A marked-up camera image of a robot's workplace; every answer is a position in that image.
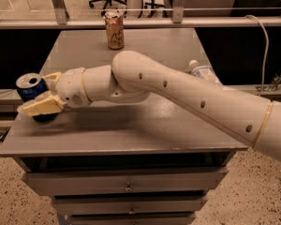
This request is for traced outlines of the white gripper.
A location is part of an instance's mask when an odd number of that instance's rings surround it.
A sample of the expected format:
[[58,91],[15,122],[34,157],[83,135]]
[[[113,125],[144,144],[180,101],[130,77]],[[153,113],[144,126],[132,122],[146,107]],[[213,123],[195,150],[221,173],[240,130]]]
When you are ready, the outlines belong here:
[[64,106],[70,108],[87,107],[91,101],[86,96],[83,86],[84,67],[74,68],[65,73],[54,72],[43,76],[49,90],[56,89],[58,95],[45,92],[36,98],[24,102],[18,108],[20,113],[30,117],[60,113]]

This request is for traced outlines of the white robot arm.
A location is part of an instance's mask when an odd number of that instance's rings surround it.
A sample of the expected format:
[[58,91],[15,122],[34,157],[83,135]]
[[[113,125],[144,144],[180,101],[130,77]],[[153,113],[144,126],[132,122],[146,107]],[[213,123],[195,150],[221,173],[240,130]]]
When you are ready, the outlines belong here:
[[137,102],[152,92],[281,162],[281,102],[165,67],[139,52],[119,52],[109,65],[55,72],[43,79],[49,90],[23,103],[21,112],[36,116],[100,100]]

